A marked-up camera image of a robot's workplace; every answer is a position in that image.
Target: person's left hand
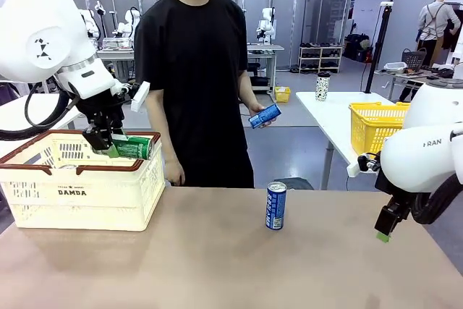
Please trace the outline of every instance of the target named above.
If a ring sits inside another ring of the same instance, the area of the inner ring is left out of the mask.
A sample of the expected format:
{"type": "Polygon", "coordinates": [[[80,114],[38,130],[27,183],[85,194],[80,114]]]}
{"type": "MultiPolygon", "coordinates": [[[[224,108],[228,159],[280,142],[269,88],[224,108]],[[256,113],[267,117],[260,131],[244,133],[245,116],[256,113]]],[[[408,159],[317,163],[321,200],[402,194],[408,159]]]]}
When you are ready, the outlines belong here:
{"type": "MultiPolygon", "coordinates": [[[[248,107],[249,115],[251,117],[254,117],[256,114],[258,114],[259,112],[265,109],[266,109],[265,106],[260,103],[254,103],[248,107]]],[[[276,121],[276,118],[272,119],[271,121],[266,122],[265,124],[262,124],[261,126],[259,126],[259,128],[270,126],[272,122],[275,122],[275,121],[276,121]]]]}

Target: black trousers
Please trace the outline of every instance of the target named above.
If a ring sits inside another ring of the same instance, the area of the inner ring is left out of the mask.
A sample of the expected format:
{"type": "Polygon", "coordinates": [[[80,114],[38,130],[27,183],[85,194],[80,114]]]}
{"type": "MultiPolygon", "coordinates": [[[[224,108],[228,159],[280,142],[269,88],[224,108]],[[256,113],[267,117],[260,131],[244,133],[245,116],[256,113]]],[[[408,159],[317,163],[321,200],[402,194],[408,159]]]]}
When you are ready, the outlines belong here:
{"type": "MultiPolygon", "coordinates": [[[[436,45],[437,45],[437,40],[425,40],[425,41],[420,40],[420,42],[418,43],[418,49],[426,48],[426,57],[422,65],[429,65],[431,63],[434,50],[436,49],[436,45]]],[[[404,87],[404,90],[402,91],[402,94],[400,95],[399,101],[403,103],[405,99],[408,97],[408,95],[410,94],[410,92],[412,92],[412,100],[413,100],[413,98],[415,97],[415,94],[417,94],[418,88],[412,89],[412,86],[419,86],[419,85],[421,84],[416,83],[416,82],[407,83],[407,86],[404,87]]]]}
{"type": "Polygon", "coordinates": [[[182,163],[187,187],[254,188],[254,171],[247,151],[210,161],[182,163]]]}

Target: gray floor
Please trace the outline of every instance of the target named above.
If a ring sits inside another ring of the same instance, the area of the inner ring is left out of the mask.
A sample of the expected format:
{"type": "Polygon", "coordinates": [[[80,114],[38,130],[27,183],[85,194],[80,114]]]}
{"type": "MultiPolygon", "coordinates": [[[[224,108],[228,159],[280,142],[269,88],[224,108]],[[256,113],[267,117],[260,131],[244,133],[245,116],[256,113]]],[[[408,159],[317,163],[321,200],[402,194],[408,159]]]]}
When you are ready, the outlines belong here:
{"type": "MultiPolygon", "coordinates": [[[[360,90],[360,80],[364,64],[343,59],[342,71],[333,74],[330,81],[331,91],[356,91],[360,90]]],[[[368,77],[369,67],[365,71],[364,86],[368,77]]],[[[283,115],[275,125],[263,130],[246,128],[246,136],[249,145],[249,153],[255,171],[255,186],[264,188],[275,178],[302,177],[307,179],[313,187],[320,184],[325,146],[327,143],[323,133],[317,127],[288,127],[314,125],[313,119],[307,115],[304,107],[295,97],[298,91],[314,91],[316,75],[299,75],[289,72],[278,72],[277,84],[288,86],[293,95],[288,104],[281,104],[283,115]]],[[[384,77],[376,77],[373,81],[372,91],[388,95],[388,89],[383,89],[387,82],[384,77]]],[[[400,88],[397,88],[393,99],[398,98],[400,88]]],[[[259,100],[265,105],[270,103],[266,96],[260,96],[259,100]]],[[[146,110],[139,114],[125,111],[126,120],[124,126],[127,129],[149,128],[146,110]]],[[[77,128],[86,127],[85,119],[76,121],[77,128]]],[[[355,179],[347,181],[346,164],[336,153],[331,166],[331,177],[328,184],[330,190],[374,191],[375,176],[362,174],[355,179]]],[[[441,246],[449,259],[454,263],[460,273],[463,274],[463,195],[460,195],[447,209],[437,222],[427,227],[427,230],[441,246]]],[[[12,222],[8,211],[0,211],[0,232],[12,222]]]]}

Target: man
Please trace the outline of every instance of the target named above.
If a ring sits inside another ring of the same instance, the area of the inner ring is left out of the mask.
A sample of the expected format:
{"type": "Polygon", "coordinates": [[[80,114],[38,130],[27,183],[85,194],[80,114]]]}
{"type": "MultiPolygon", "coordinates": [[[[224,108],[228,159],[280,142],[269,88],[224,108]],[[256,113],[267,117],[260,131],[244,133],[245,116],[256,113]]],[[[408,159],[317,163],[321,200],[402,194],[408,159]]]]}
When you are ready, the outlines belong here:
{"type": "Polygon", "coordinates": [[[231,0],[160,0],[135,33],[137,77],[161,133],[166,178],[173,185],[253,188],[239,112],[264,107],[247,75],[246,22],[231,0]]]}
{"type": "MultiPolygon", "coordinates": [[[[433,3],[422,8],[418,29],[421,32],[418,49],[426,49],[426,57],[423,65],[430,66],[437,59],[439,51],[436,48],[442,47],[443,32],[446,29],[449,20],[454,24],[454,29],[450,30],[450,34],[455,35],[460,28],[461,22],[455,11],[449,4],[444,3],[445,0],[436,0],[433,3]]],[[[415,82],[410,82],[408,85],[419,85],[415,82]]],[[[404,102],[407,96],[412,92],[412,100],[415,97],[418,89],[414,90],[406,86],[400,95],[399,101],[404,102]]]]}

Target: blue can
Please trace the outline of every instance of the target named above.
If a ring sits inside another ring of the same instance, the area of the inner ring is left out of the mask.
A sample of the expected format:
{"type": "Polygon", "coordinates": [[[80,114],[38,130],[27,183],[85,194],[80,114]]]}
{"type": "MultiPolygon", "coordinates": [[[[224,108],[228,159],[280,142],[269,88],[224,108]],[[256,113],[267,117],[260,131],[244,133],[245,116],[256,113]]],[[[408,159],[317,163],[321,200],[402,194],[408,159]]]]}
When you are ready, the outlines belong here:
{"type": "Polygon", "coordinates": [[[282,229],[284,205],[286,203],[286,185],[283,182],[271,182],[267,186],[266,226],[270,229],[282,229]]]}
{"type": "Polygon", "coordinates": [[[259,114],[251,117],[249,119],[249,122],[252,128],[254,129],[280,115],[281,115],[280,108],[278,107],[278,105],[274,104],[274,105],[270,105],[267,109],[262,110],[259,114]]]}

